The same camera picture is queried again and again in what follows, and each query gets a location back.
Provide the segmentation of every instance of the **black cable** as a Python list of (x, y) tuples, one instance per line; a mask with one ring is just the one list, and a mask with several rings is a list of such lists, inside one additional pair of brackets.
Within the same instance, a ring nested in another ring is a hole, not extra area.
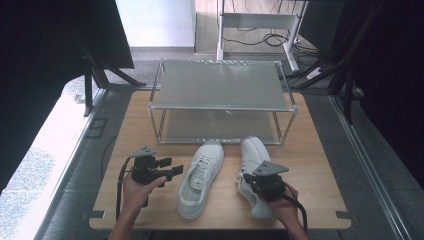
[(280, 5), (278, 6), (277, 13), (281, 12), (281, 6), (283, 6), (283, 0), (280, 0)]
[[(233, 6), (233, 12), (235, 13), (235, 3), (234, 0), (231, 1), (232, 2), (232, 6)], [(278, 12), (280, 12), (281, 6), (282, 6), (283, 1), (280, 1), (279, 7), (278, 7)], [(218, 10), (218, 0), (216, 1), (216, 18), (217, 18), (217, 26), (219, 28), (219, 22), (218, 22), (218, 18), (219, 18), (219, 10)], [(238, 31), (244, 31), (244, 32), (248, 32), (248, 31), (253, 31), (253, 30), (257, 30), (257, 28), (249, 28), (249, 29), (240, 29), (237, 28)], [(271, 32), (269, 34), (264, 35), (263, 40), (259, 41), (259, 42), (255, 42), (255, 43), (246, 43), (246, 42), (241, 42), (238, 40), (234, 40), (234, 39), (227, 39), (225, 37), (222, 37), (223, 40), (227, 41), (227, 42), (235, 42), (235, 43), (239, 43), (239, 44), (243, 44), (243, 45), (247, 45), (247, 46), (254, 46), (254, 45), (258, 45), (261, 43), (266, 43), (267, 45), (271, 46), (271, 47), (280, 47), (283, 45), (284, 42), (286, 42), (288, 40), (288, 37), (284, 37), (280, 34), (276, 34), (276, 33), (272, 33), (272, 29)], [(270, 39), (276, 39), (279, 43), (278, 44), (272, 44), (269, 42)]]
[(296, 7), (296, 2), (297, 2), (297, 1), (294, 1), (293, 9), (292, 9), (292, 14), (294, 13), (294, 8)]
[(303, 48), (303, 49), (306, 49), (306, 50), (311, 50), (311, 51), (314, 51), (314, 52), (319, 51), (317, 48), (304, 47), (304, 46), (300, 46), (300, 45), (295, 45), (295, 47)]
[(103, 180), (103, 177), (104, 177), (103, 166), (104, 166), (104, 162), (105, 162), (106, 151), (109, 148), (109, 146), (112, 144), (112, 142), (114, 140), (116, 140), (117, 137), (118, 137), (118, 134), (116, 134), (112, 139), (110, 139), (110, 141), (106, 145), (105, 149), (103, 150), (102, 158), (100, 160), (100, 177), (101, 177), (102, 180)]
[(290, 186), (288, 186), (286, 183), (284, 183), (284, 185), (286, 185), (286, 187), (289, 188), (290, 192), (292, 193), (292, 195), (294, 196), (294, 199), (285, 195), (284, 193), (280, 194), (280, 197), (282, 197), (283, 199), (287, 200), (288, 202), (290, 202), (291, 204), (293, 204), (295, 207), (299, 208), (300, 212), (302, 213), (302, 219), (303, 219), (303, 229), (305, 229), (305, 232), (308, 232), (308, 216), (306, 214), (306, 210), (303, 207), (303, 205), (297, 200), (296, 195), (293, 193), (293, 190), (291, 189)]
[(287, 3), (287, 7), (286, 7), (286, 10), (284, 10), (284, 14), (286, 14), (286, 13), (287, 13), (287, 11), (289, 10), (289, 7), (290, 7), (290, 4), (289, 4), (289, 3)]
[(122, 165), (121, 172), (119, 172), (118, 184), (116, 189), (116, 220), (118, 220), (119, 214), (121, 213), (122, 181), (124, 180), (125, 170), (127, 169), (127, 165), (130, 160), (131, 157), (128, 157), (127, 160), (125, 160), (124, 165)]
[(300, 81), (300, 79), (301, 79), (301, 78), (302, 78), (302, 77), (291, 78), (291, 79), (287, 80), (287, 84), (288, 84), (290, 87), (293, 87), (293, 85), (294, 85), (295, 83), (297, 83), (298, 81)]
[(309, 68), (307, 68), (305, 71), (300, 72), (300, 73), (291, 74), (291, 75), (286, 75), (286, 78), (296, 78), (296, 77), (307, 76), (309, 73), (311, 73), (313, 70), (315, 70), (315, 68), (321, 66), (321, 64), (322, 64), (322, 62), (320, 60), (318, 60), (317, 62), (312, 64)]
[[(236, 7), (234, 5), (234, 0), (231, 1), (233, 3), (233, 13), (236, 13)], [(246, 0), (244, 0), (244, 8), (246, 8), (247, 12), (249, 12), (249, 9), (247, 8), (247, 3)], [(257, 28), (249, 28), (249, 29), (241, 29), (241, 28), (237, 28), (238, 31), (241, 32), (249, 32), (249, 31), (253, 31), (256, 30)]]
[(308, 67), (310, 67), (310, 66), (312, 66), (313, 65), (313, 63), (305, 63), (303, 60), (302, 60), (302, 58), (304, 58), (304, 57), (312, 57), (311, 55), (309, 55), (309, 54), (306, 54), (306, 55), (298, 55), (296, 58), (297, 58), (297, 62), (299, 62), (300, 64), (302, 64), (303, 66), (308, 66)]
[(304, 54), (308, 54), (308, 55), (310, 55), (310, 56), (313, 56), (313, 57), (317, 57), (318, 56), (318, 50), (314, 50), (313, 48), (307, 48), (307, 47), (302, 47), (302, 46), (299, 46), (299, 45), (294, 45), (294, 48), (293, 48), (297, 53), (304, 53)]

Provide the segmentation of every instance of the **wooden table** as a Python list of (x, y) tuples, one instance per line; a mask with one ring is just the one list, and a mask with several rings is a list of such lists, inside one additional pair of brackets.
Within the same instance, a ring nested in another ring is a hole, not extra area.
[[(141, 147), (156, 150), (155, 157), (172, 157), (172, 166), (184, 165), (184, 171), (200, 147), (195, 144), (157, 144), (147, 113), (150, 92), (135, 92), (129, 103), (121, 130), (107, 167), (93, 211), (103, 211), (103, 218), (91, 218), (94, 229), (112, 229), (115, 225), (116, 184), (125, 159)], [(299, 201), (308, 214), (310, 229), (345, 229), (350, 219), (341, 219), (336, 211), (347, 212), (340, 191), (322, 148), (303, 96), (293, 94), (298, 114), (283, 146), (266, 146), (273, 162), (290, 169), (281, 176), (299, 191)], [(149, 206), (143, 208), (135, 228), (155, 230), (187, 229), (281, 229), (275, 220), (252, 220), (250, 205), (237, 191), (241, 150), (237, 144), (223, 145), (224, 164), (213, 182), (203, 214), (187, 221), (177, 212), (178, 190), (185, 172), (155, 189)]]

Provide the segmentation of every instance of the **wrist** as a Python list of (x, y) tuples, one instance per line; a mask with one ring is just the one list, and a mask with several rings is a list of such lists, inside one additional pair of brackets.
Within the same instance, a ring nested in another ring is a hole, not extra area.
[(296, 211), (277, 211), (274, 215), (284, 226), (300, 224)]
[(284, 224), (290, 239), (307, 240), (308, 235), (299, 220), (289, 221)]
[(119, 216), (125, 216), (126, 218), (129, 218), (129, 219), (136, 219), (139, 214), (140, 214), (140, 209), (131, 209), (124, 206)]
[(303, 228), (302, 224), (300, 224), (299, 219), (284, 219), (281, 221), (281, 223), (286, 227), (287, 230), (290, 229), (296, 229), (296, 228)]

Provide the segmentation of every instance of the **metal frame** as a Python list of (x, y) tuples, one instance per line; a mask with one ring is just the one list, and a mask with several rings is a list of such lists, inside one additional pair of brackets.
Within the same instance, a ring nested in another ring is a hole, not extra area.
[(299, 71), (299, 66), (291, 52), (294, 40), (300, 27), (300, 22), (305, 10), (306, 1), (300, 1), (300, 10), (296, 15), (280, 14), (245, 14), (225, 13), (225, 0), (221, 0), (221, 12), (219, 13), (218, 45), (216, 59), (224, 59), (224, 28), (265, 28), (265, 29), (290, 29), (289, 40), (283, 44), (287, 60), (293, 72)]
[[(285, 142), (285, 139), (287, 138), (287, 134), (290, 130), (290, 127), (294, 121), (295, 116), (297, 115), (297, 106), (295, 104), (292, 92), (289, 88), (289, 85), (287, 83), (287, 80), (284, 76), (284, 72), (283, 72), (283, 68), (282, 68), (282, 64), (280, 61), (274, 61), (274, 63), (276, 64), (276, 68), (278, 67), (279, 70), (282, 75), (283, 78), (282, 80), (284, 81), (285, 86), (287, 87), (287, 94), (289, 94), (290, 96), (290, 102), (291, 105), (293, 106), (292, 109), (288, 109), (288, 110), (261, 110), (261, 109), (255, 109), (255, 110), (240, 110), (240, 111), (259, 111), (259, 112), (266, 112), (267, 114), (272, 113), (273, 119), (274, 119), (274, 123), (275, 123), (275, 128), (277, 131), (277, 139), (274, 142), (264, 142), (264, 144), (266, 145), (283, 145)], [(154, 96), (155, 96), (155, 91), (160, 87), (159, 86), (159, 79), (161, 78), (161, 74), (165, 73), (165, 66), (164, 66), (164, 60), (162, 59), (160, 64), (159, 64), (159, 68), (158, 71), (156, 73), (156, 79), (155, 82), (153, 84), (153, 88), (152, 88), (152, 93), (150, 95), (150, 99), (149, 99), (149, 103), (148, 103), (148, 113), (149, 113), (149, 117), (152, 123), (152, 128), (153, 128), (153, 132), (155, 134), (156, 140), (158, 144), (193, 144), (193, 143), (203, 143), (201, 141), (169, 141), (167, 139), (164, 139), (162, 134), (164, 132), (164, 127), (165, 127), (165, 117), (167, 114), (167, 110), (178, 110), (179, 108), (172, 108), (172, 109), (165, 109), (165, 108), (158, 108), (157, 106), (154, 105), (153, 101), (154, 101)], [(157, 126), (156, 124), (156, 120), (154, 118), (154, 111), (155, 110), (162, 110), (161, 113), (161, 117), (160, 117), (160, 122), (159, 125)], [(277, 114), (281, 112), (281, 113), (287, 113), (290, 114), (290, 119), (288, 120), (287, 126), (285, 128), (285, 131), (282, 131), (282, 126), (280, 125), (280, 121), (278, 120), (278, 116)], [(226, 143), (226, 144), (238, 144), (242, 139), (217, 139), (222, 143)]]
[(370, 183), (371, 188), (373, 189), (375, 196), (386, 215), (387, 221), (390, 224), (396, 239), (412, 239), (409, 234), (409, 230), (406, 227), (405, 220), (401, 216), (399, 209), (390, 196), (386, 185), (377, 173), (377, 170), (362, 145), (362, 141), (356, 133), (354, 126), (345, 118), (342, 103), (340, 103), (337, 96), (330, 95), (329, 98), (337, 113), (340, 123), (352, 144), (353, 150), (358, 157), (362, 170), (364, 171), (368, 182)]

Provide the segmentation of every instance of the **glass shelf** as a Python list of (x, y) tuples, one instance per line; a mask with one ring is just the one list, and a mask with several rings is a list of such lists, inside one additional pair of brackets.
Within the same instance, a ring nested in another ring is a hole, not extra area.
[(228, 60), (161, 60), (148, 110), (159, 143), (282, 144), (297, 112), (281, 62)]

